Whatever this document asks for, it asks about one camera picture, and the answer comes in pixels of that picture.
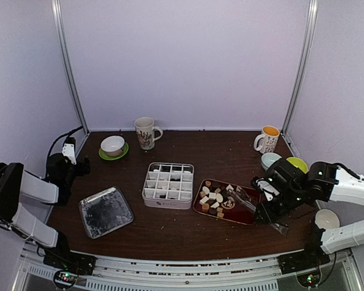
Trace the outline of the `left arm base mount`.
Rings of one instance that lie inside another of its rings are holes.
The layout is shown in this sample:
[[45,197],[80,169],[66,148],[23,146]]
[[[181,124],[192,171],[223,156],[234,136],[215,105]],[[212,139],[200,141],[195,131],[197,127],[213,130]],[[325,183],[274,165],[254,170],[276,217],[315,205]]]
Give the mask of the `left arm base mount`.
[[53,274],[53,283],[59,290],[72,288],[80,276],[92,275],[96,258],[91,255],[72,253],[69,259],[52,253],[44,255],[43,263],[57,270]]

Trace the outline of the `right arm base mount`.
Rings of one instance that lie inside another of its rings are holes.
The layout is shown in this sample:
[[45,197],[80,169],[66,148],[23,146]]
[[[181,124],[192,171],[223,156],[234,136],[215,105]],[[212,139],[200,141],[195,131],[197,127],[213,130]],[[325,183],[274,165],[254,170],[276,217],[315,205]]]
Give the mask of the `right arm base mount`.
[[297,282],[307,289],[315,288],[322,282],[321,266],[329,262],[329,255],[318,255],[305,251],[278,257],[281,274],[295,274]]

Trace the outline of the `bunny print tin lid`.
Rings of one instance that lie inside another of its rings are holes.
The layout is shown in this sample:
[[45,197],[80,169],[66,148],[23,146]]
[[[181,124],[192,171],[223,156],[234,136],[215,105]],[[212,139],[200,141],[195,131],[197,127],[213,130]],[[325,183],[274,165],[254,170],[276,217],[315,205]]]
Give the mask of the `bunny print tin lid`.
[[84,230],[90,239],[97,239],[134,221],[122,191],[110,187],[84,198],[78,204]]

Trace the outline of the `red chocolate tray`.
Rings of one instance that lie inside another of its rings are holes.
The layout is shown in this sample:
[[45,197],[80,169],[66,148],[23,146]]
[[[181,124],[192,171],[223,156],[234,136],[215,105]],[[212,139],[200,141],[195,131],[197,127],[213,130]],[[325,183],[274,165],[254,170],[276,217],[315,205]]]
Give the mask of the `red chocolate tray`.
[[[210,216],[216,219],[234,222],[244,226],[255,224],[254,215],[239,204],[233,197],[226,192],[226,186],[230,183],[216,179],[204,179],[193,202],[195,212]],[[263,196],[256,190],[240,186],[257,203],[262,202]]]

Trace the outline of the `white divided tin box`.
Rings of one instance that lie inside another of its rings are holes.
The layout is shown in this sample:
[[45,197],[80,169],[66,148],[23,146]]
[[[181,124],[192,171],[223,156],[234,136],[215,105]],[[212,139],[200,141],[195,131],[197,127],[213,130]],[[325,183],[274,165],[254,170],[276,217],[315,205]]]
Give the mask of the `white divided tin box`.
[[147,207],[188,210],[193,199],[192,164],[153,162],[149,164],[142,189]]

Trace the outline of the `metal serving tongs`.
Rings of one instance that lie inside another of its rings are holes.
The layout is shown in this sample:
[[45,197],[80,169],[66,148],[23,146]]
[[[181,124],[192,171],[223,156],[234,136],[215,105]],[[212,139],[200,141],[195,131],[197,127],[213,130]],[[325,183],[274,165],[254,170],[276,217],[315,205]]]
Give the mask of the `metal serving tongs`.
[[[242,189],[240,186],[236,186],[236,188],[233,188],[230,184],[228,184],[225,189],[229,196],[233,197],[233,199],[235,199],[244,208],[247,208],[254,215],[256,206],[259,203],[257,203],[251,196],[249,196],[244,189]],[[289,227],[285,224],[275,222],[266,225],[271,226],[283,236],[286,236],[288,234]]]

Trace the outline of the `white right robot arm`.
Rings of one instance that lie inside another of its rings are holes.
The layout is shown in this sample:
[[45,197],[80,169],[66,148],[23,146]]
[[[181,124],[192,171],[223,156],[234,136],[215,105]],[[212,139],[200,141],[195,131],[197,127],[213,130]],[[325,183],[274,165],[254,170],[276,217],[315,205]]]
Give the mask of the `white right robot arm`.
[[256,222],[274,224],[304,205],[321,203],[336,210],[344,220],[340,227],[327,229],[313,222],[309,238],[299,254],[299,263],[310,268],[322,258],[344,249],[364,259],[364,175],[339,162],[314,162],[307,172],[284,158],[254,177],[252,187],[267,195],[258,203]]

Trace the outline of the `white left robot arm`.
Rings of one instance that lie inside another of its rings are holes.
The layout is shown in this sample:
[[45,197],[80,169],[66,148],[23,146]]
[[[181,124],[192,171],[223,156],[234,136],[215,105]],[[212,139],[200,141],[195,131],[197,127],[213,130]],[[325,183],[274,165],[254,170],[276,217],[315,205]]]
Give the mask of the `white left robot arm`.
[[75,264],[67,237],[42,222],[24,205],[32,199],[47,206],[66,206],[76,177],[90,173],[90,159],[72,162],[57,153],[47,158],[47,176],[38,177],[19,162],[0,162],[0,227],[31,239],[42,247],[62,269]]

